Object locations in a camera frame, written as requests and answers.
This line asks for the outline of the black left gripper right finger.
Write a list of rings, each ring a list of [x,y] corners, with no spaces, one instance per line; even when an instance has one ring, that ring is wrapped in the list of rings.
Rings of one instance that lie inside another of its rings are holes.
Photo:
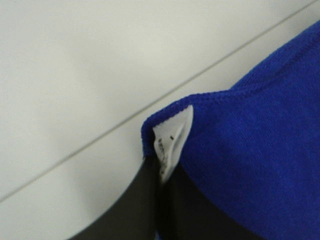
[[[197,189],[178,165],[158,195],[157,234],[161,240],[259,240]]]

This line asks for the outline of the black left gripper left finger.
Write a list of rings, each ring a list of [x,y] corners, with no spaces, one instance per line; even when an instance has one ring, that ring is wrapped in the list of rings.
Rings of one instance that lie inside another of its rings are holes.
[[[146,156],[128,188],[111,207],[73,240],[154,240],[159,162]]]

